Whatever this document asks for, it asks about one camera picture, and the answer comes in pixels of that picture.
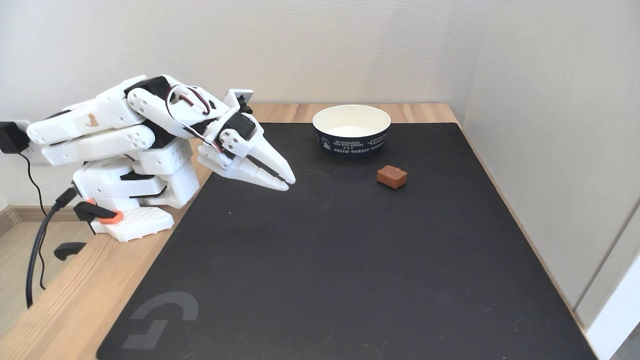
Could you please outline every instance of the black desk mat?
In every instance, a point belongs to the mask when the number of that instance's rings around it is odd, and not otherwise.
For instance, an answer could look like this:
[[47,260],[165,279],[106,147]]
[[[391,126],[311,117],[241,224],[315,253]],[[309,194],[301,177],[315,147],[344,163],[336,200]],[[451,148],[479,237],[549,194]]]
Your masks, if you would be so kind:
[[212,175],[100,360],[595,359],[457,125],[394,124],[359,160],[264,128],[296,184]]

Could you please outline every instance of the brown cube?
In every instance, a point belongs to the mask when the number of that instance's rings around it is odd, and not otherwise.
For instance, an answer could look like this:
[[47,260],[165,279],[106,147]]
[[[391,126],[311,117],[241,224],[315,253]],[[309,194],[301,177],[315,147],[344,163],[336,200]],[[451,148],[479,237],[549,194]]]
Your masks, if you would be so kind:
[[406,182],[406,171],[403,171],[391,165],[387,165],[386,167],[378,170],[378,175],[376,178],[379,182],[391,188],[397,189],[400,186],[404,185],[404,183]]

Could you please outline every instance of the wooden floor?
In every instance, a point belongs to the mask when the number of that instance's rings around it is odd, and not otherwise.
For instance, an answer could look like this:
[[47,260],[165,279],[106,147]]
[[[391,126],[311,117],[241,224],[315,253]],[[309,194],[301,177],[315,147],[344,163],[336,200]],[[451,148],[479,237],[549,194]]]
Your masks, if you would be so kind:
[[[0,338],[26,311],[24,281],[33,239],[40,227],[39,222],[21,222],[0,237]],[[47,228],[47,236],[42,245],[45,261],[44,286],[50,283],[62,268],[73,259],[60,261],[53,256],[53,250],[68,241],[87,242],[93,234],[86,222],[52,222]],[[38,285],[40,260],[36,261],[33,277],[33,302],[43,290]]]

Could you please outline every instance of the bowl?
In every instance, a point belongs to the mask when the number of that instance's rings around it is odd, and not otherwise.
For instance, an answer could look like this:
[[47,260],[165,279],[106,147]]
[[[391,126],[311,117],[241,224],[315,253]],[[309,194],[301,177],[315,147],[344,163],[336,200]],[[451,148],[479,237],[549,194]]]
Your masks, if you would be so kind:
[[371,106],[339,105],[318,112],[312,122],[323,150],[359,158],[380,151],[391,117]]

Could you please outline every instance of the gray logo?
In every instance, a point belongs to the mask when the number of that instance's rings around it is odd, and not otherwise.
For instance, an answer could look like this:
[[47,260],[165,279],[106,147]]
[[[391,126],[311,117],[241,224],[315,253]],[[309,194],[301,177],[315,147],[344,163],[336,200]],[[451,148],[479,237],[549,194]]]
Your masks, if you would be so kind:
[[[143,320],[151,310],[165,304],[176,304],[180,306],[182,308],[183,320],[196,320],[198,318],[198,302],[193,296],[182,291],[170,291],[146,301],[134,311],[131,319]],[[167,321],[168,320],[154,320],[146,334],[129,335],[127,341],[122,345],[122,348],[135,350],[151,350],[155,348]]]

